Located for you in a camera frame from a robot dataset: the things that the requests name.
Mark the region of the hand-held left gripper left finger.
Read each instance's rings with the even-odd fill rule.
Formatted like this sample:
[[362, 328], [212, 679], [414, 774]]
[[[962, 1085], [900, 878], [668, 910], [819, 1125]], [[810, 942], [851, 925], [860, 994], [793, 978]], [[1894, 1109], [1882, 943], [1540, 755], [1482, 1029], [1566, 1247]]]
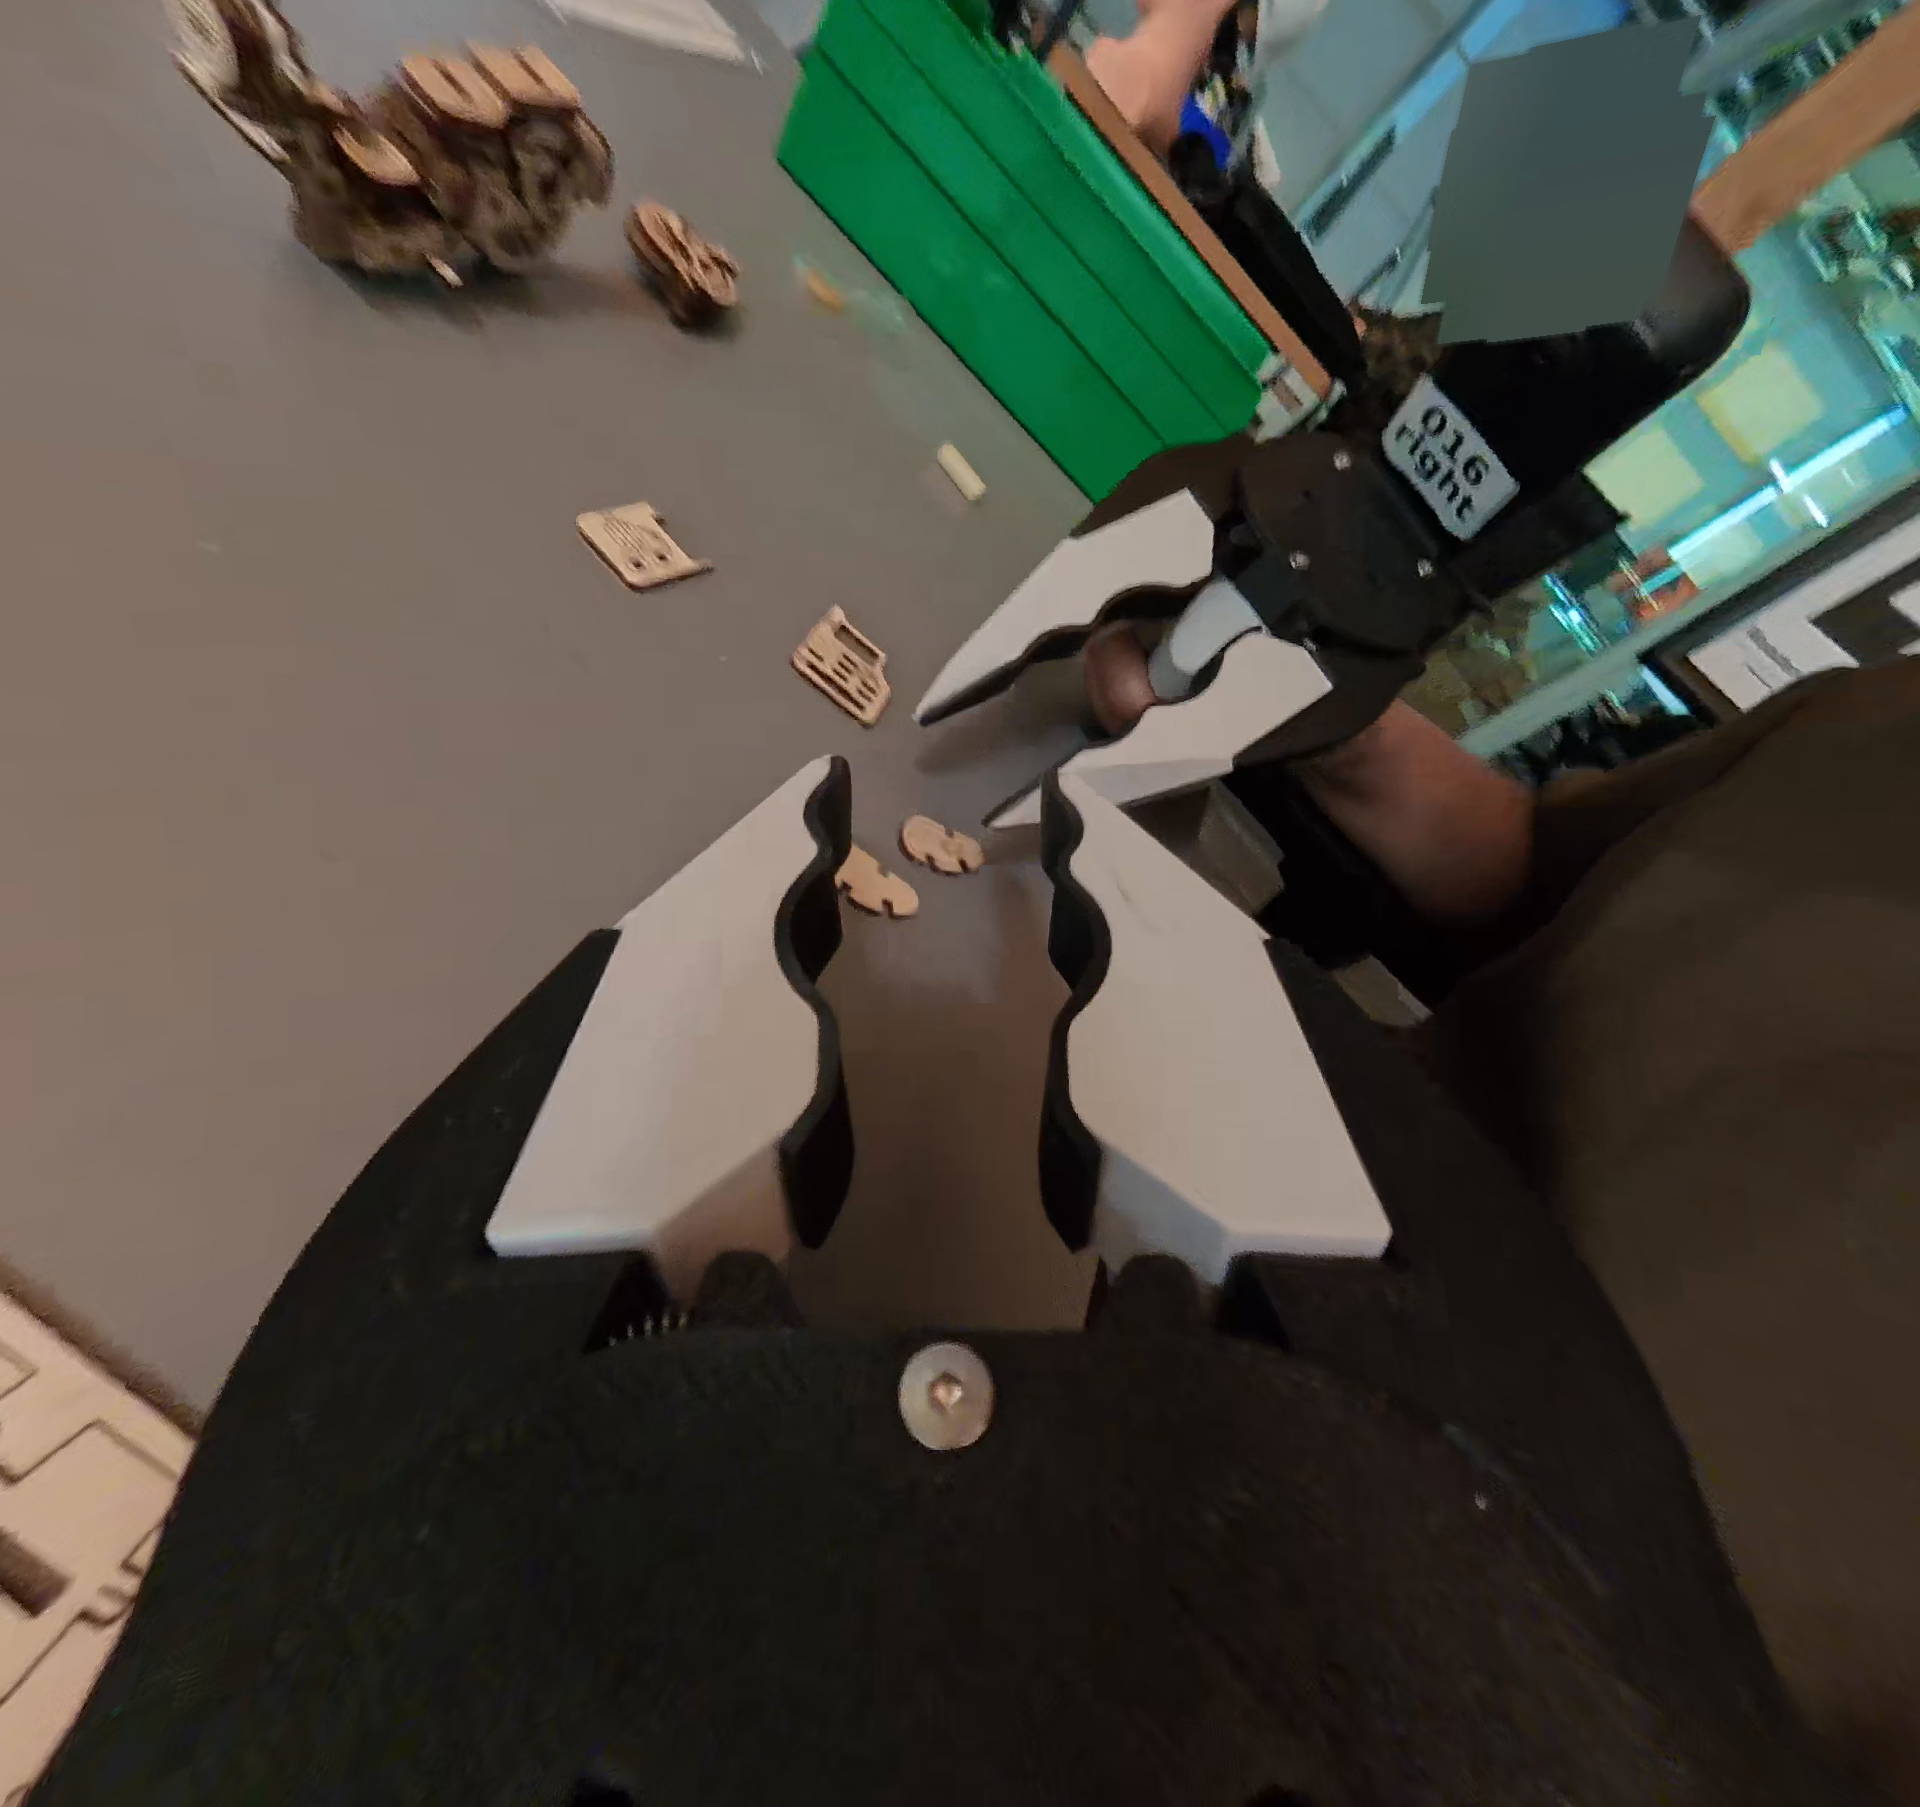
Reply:
[[851, 766], [816, 759], [618, 921], [487, 1221], [497, 1257], [829, 1242], [853, 1141], [820, 978], [850, 849]]

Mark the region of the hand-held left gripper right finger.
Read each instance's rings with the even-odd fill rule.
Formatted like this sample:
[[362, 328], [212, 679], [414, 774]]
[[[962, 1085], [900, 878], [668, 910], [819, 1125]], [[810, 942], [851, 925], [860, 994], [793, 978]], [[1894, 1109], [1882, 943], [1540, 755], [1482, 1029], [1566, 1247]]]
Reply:
[[1255, 921], [1076, 774], [1044, 781], [1041, 861], [1069, 1001], [1038, 1183], [1065, 1250], [1379, 1259], [1386, 1211]]

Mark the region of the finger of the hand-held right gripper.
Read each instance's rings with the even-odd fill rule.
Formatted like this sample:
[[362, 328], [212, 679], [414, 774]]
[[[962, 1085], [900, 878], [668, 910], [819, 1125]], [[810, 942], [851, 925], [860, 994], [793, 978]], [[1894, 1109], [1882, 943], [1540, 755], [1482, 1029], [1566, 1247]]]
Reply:
[[943, 664], [913, 722], [982, 705], [1118, 621], [1166, 621], [1211, 582], [1215, 528], [1188, 491], [1058, 541]]
[[1307, 649], [1265, 633], [1233, 639], [1211, 684], [1158, 701], [1118, 737], [1096, 737], [1044, 766], [1080, 779], [1116, 808], [1215, 781], [1255, 743], [1314, 710], [1333, 682]]

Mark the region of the person's right forearm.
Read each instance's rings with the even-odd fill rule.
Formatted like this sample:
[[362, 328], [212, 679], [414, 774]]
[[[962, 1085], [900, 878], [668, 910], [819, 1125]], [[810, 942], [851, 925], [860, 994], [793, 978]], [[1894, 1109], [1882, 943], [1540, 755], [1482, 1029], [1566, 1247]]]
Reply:
[[1536, 794], [1391, 701], [1353, 739], [1289, 766], [1334, 831], [1418, 917], [1481, 926], [1531, 877]]

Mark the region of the person's right hand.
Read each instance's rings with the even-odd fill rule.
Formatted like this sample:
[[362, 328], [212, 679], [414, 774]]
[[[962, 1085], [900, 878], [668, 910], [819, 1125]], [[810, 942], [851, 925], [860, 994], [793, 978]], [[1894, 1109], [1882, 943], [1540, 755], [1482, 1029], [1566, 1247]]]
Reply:
[[1127, 735], [1160, 704], [1152, 662], [1166, 621], [1125, 621], [1096, 631], [1083, 649], [1091, 726], [1105, 739]]

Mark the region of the slotted wooden panel piece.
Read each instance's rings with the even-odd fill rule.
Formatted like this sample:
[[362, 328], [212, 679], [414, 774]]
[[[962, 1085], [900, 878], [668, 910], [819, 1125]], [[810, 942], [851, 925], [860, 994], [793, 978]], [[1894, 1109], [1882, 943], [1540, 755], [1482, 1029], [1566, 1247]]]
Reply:
[[873, 729], [893, 698], [882, 649], [839, 606], [793, 649], [792, 669], [861, 729]]

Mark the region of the green plastic bin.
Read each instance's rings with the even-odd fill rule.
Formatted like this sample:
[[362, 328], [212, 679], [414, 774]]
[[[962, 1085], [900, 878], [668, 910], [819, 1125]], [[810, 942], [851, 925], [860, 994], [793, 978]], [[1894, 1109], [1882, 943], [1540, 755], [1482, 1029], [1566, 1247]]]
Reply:
[[778, 163], [1089, 499], [1253, 424], [1275, 345], [982, 0], [826, 0]]

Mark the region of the framed marker sign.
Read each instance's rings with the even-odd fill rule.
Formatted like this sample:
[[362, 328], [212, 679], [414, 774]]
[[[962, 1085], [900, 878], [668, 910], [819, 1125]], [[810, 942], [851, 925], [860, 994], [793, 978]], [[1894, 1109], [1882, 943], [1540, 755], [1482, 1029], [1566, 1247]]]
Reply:
[[1667, 666], [1716, 719], [1746, 713], [1818, 674], [1873, 669], [1917, 653], [1915, 541], [1885, 538], [1740, 611]]

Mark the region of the engraved wooden panel piece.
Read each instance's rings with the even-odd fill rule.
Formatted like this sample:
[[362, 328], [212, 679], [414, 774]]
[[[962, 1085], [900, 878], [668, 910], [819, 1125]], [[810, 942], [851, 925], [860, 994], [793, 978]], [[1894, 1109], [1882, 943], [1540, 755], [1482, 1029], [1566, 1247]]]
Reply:
[[653, 592], [711, 572], [711, 563], [686, 555], [664, 516], [646, 501], [576, 516], [583, 546], [629, 592]]

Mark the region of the small wooden gear assembly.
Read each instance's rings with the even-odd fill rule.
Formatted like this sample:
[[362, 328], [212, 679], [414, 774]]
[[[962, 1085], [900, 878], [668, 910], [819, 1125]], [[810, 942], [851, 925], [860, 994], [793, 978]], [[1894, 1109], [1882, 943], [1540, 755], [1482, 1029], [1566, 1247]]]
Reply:
[[733, 319], [740, 267], [681, 212], [640, 201], [626, 215], [626, 239], [644, 280], [681, 330], [700, 332]]

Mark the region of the wooden beam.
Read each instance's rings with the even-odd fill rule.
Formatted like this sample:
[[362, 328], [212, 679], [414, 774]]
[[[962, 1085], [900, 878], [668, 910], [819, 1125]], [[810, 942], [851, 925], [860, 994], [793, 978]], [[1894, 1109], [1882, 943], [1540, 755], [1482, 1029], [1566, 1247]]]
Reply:
[[1917, 46], [1886, 25], [1693, 190], [1689, 223], [1739, 256], [1917, 112]]

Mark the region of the wooden motorcycle model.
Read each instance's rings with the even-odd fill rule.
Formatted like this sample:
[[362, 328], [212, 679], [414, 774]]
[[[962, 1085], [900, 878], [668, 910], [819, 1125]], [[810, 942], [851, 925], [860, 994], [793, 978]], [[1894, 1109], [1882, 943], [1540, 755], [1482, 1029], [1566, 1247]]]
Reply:
[[274, 167], [293, 236], [330, 267], [522, 276], [613, 195], [613, 149], [538, 46], [412, 50], [354, 93], [315, 74], [279, 0], [165, 8], [181, 78]]

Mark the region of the wooden parts sheet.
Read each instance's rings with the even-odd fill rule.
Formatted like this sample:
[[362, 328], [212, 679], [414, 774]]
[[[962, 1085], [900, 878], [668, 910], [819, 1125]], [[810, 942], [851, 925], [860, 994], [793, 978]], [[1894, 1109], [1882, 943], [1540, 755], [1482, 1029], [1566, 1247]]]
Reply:
[[2, 1798], [75, 1725], [152, 1565], [193, 1443], [2, 1300]]

